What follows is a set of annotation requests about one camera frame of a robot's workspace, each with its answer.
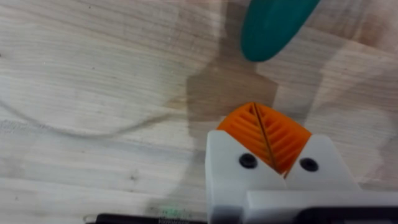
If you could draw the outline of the left gripper white and orange right finger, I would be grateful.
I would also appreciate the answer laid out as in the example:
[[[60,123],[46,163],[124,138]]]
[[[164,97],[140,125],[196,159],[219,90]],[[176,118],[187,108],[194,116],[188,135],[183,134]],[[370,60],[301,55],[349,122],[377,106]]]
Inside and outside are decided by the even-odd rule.
[[[288,116],[254,104],[266,142],[261,156],[288,189],[359,190],[331,139],[313,134]]]

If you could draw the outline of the left gripper white and orange left finger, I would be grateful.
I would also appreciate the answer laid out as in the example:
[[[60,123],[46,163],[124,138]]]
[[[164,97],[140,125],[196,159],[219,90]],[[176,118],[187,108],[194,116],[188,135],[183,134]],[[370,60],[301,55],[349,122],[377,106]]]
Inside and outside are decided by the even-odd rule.
[[[205,175],[208,223],[239,223],[250,190],[282,190],[275,170],[266,124],[281,114],[267,106],[246,103],[207,135]]]

